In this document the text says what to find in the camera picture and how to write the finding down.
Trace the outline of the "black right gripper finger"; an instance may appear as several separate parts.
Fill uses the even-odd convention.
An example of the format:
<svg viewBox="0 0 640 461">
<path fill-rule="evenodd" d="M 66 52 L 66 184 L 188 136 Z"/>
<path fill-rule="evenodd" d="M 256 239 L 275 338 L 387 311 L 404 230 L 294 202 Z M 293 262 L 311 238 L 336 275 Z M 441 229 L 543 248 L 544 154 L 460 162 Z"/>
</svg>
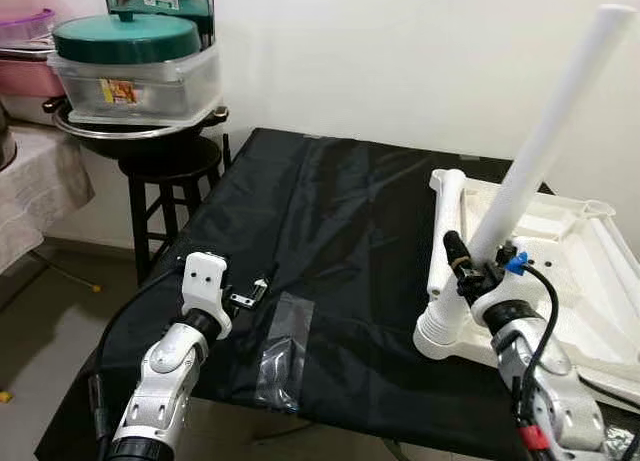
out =
<svg viewBox="0 0 640 461">
<path fill-rule="evenodd" d="M 443 234 L 445 263 L 456 277 L 475 277 L 474 261 L 471 259 L 460 232 L 447 231 Z"/>
</svg>

